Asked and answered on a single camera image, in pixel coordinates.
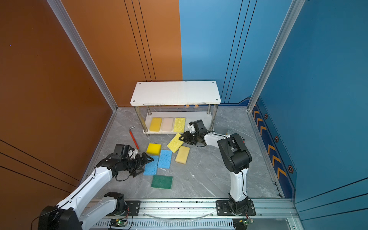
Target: blue wall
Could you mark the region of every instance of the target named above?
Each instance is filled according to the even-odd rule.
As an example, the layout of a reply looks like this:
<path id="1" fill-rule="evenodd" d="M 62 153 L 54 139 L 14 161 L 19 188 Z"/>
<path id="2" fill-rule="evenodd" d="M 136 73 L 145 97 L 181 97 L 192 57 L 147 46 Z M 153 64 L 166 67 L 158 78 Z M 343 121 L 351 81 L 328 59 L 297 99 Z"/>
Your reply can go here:
<path id="1" fill-rule="evenodd" d="M 350 229 L 367 214 L 368 181 L 354 183 L 368 177 L 367 12 L 365 0 L 306 1 L 261 93 L 306 229 Z"/>
<path id="2" fill-rule="evenodd" d="M 183 80 L 215 80 L 222 103 L 249 97 L 290 3 L 180 0 Z"/>

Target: sponge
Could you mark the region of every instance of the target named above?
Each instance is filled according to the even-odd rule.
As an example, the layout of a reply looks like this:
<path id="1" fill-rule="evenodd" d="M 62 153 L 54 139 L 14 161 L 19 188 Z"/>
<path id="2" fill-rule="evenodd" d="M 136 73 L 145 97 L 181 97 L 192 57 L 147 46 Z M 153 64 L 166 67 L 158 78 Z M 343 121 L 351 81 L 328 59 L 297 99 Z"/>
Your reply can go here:
<path id="1" fill-rule="evenodd" d="M 153 117 L 151 121 L 151 125 L 149 126 L 149 130 L 151 132 L 159 132 L 161 127 L 162 118 L 161 117 Z"/>
<path id="2" fill-rule="evenodd" d="M 143 175 L 149 176 L 149 175 L 156 175 L 157 173 L 157 163 L 159 161 L 158 156 L 153 156 L 153 161 L 146 164 L 144 167 Z"/>
<path id="3" fill-rule="evenodd" d="M 172 176 L 154 175 L 151 187 L 152 188 L 171 189 L 172 184 L 173 184 L 173 177 Z"/>
<path id="4" fill-rule="evenodd" d="M 184 141 L 179 140 L 179 137 L 181 136 L 180 133 L 177 133 L 174 138 L 170 141 L 170 143 L 167 145 L 167 147 L 173 151 L 178 151 L 179 147 L 184 143 Z"/>
<path id="5" fill-rule="evenodd" d="M 182 163 L 182 164 L 186 164 L 187 159 L 188 159 L 189 150 L 190 150 L 189 147 L 185 147 L 185 146 L 180 147 L 175 161 Z"/>
<path id="6" fill-rule="evenodd" d="M 147 154 L 160 155 L 161 145 L 160 144 L 148 144 Z"/>
<path id="7" fill-rule="evenodd" d="M 164 117 L 162 119 L 161 130 L 164 132 L 172 132 L 173 131 L 174 118 L 173 117 Z"/>
<path id="8" fill-rule="evenodd" d="M 184 132 L 185 128 L 185 117 L 175 118 L 174 132 Z"/>
<path id="9" fill-rule="evenodd" d="M 161 150 L 159 164 L 157 167 L 162 169 L 169 169 L 172 154 L 173 152 L 171 150 Z"/>

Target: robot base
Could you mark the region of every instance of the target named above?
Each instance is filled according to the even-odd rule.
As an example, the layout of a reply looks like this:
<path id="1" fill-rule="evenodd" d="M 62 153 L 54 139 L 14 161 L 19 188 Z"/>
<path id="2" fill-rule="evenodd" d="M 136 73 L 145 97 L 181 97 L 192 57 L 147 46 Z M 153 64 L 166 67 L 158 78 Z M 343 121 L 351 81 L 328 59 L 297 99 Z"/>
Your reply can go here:
<path id="1" fill-rule="evenodd" d="M 228 201 L 216 201 L 218 216 L 255 216 L 253 201 L 249 197 L 235 202 L 229 194 Z"/>

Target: orange-yellow sponge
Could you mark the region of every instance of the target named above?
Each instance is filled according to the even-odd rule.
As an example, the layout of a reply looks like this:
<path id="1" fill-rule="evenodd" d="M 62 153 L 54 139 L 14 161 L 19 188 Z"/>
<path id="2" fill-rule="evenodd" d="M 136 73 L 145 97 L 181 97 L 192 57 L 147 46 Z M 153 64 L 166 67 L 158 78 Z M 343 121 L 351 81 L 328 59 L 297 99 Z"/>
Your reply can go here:
<path id="1" fill-rule="evenodd" d="M 174 132 L 184 132 L 185 128 L 185 117 L 177 117 L 175 118 L 174 123 Z"/>
<path id="2" fill-rule="evenodd" d="M 147 154 L 160 155 L 161 145 L 160 144 L 148 144 Z"/>
<path id="3" fill-rule="evenodd" d="M 190 150 L 189 147 L 185 147 L 185 146 L 180 147 L 175 161 L 182 163 L 182 164 L 186 164 L 187 159 L 188 159 L 189 150 Z"/>
<path id="4" fill-rule="evenodd" d="M 151 125 L 149 126 L 149 130 L 151 132 L 159 132 L 161 127 L 162 118 L 161 117 L 153 117 L 151 121 Z"/>
<path id="5" fill-rule="evenodd" d="M 180 133 L 177 133 L 174 138 L 170 141 L 170 143 L 167 145 L 167 147 L 173 151 L 174 153 L 178 151 L 179 147 L 184 143 L 184 141 L 179 140 L 179 137 L 181 136 Z"/>

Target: green scouring pad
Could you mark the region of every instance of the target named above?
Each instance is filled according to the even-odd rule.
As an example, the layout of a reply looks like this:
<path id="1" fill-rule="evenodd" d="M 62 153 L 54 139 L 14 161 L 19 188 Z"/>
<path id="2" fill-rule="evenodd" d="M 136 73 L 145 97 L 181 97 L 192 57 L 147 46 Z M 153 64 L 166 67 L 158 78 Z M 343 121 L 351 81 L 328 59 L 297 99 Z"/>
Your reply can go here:
<path id="1" fill-rule="evenodd" d="M 154 175 L 151 187 L 152 188 L 171 189 L 172 184 L 173 184 L 173 177 L 171 177 L 171 176 L 162 176 L 162 175 Z"/>

